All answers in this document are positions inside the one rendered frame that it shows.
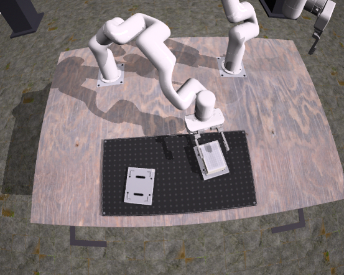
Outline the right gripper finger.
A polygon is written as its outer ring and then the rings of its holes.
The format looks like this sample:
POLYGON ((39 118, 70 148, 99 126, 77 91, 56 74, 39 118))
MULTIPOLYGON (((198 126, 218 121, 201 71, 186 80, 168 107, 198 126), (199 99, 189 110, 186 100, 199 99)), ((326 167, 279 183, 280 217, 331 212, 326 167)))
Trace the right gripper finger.
POLYGON ((224 145, 225 151, 229 151, 230 149, 228 147, 227 141, 226 141, 225 136, 223 134, 223 127, 222 128, 218 128, 218 126, 216 125, 216 126, 212 126, 210 128, 211 131, 214 130, 214 129, 216 129, 218 131, 218 133, 221 134, 221 136, 223 138, 223 145, 224 145))
POLYGON ((202 149, 198 145, 197 139, 200 138, 200 133, 204 133, 204 131, 205 131, 204 129, 200 129, 200 130, 197 130, 197 134, 194 134, 194 140, 195 140, 195 143, 196 143, 196 146, 197 146, 197 150, 198 150, 198 153, 199 153, 199 156, 200 156, 201 159, 203 159, 204 156, 203 156, 202 149))

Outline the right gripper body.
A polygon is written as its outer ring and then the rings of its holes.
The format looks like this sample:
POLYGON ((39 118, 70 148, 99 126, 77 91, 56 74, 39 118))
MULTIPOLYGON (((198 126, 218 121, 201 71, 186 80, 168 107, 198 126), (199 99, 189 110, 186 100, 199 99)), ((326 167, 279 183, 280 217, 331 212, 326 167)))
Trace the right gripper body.
POLYGON ((215 108, 212 117, 208 121, 199 121, 195 114, 186 115, 184 118, 184 124, 186 130, 189 134, 197 133, 200 129, 210 129, 212 126, 222 126, 224 122, 224 117, 219 108, 215 108))

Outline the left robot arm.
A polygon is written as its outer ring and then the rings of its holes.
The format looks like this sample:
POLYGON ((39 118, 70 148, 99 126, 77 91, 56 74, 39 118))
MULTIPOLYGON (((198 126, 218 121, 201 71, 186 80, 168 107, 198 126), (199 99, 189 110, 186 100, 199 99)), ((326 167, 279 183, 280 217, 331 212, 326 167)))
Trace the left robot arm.
MULTIPOLYGON (((304 8, 317 16, 324 2, 325 0, 285 0, 282 13, 288 19, 296 19, 304 8)), ((241 61, 245 50, 244 43, 259 34, 258 21, 254 8, 249 2, 221 0, 221 3, 226 18, 230 23, 244 21, 244 23, 238 24, 229 30, 226 57, 221 63, 224 72, 230 75, 237 75, 242 69, 241 61)))

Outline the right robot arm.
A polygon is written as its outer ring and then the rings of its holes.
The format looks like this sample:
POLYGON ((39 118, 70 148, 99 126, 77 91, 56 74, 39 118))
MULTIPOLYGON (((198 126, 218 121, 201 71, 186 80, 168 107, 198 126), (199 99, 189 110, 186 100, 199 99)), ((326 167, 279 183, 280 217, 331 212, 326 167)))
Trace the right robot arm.
POLYGON ((158 19, 136 13, 125 21, 119 17, 108 20, 88 42, 100 68, 100 78, 112 83, 121 76, 113 53, 107 49, 112 43, 124 45, 136 38, 139 50, 159 72, 159 83, 165 97, 178 109, 186 110, 194 100, 195 117, 208 121, 215 111, 215 96, 194 78, 189 78, 176 92, 172 86, 172 72, 176 57, 164 44, 170 29, 158 19), (138 37, 137 37, 138 36, 138 37), (197 96, 197 97, 196 97, 197 96))

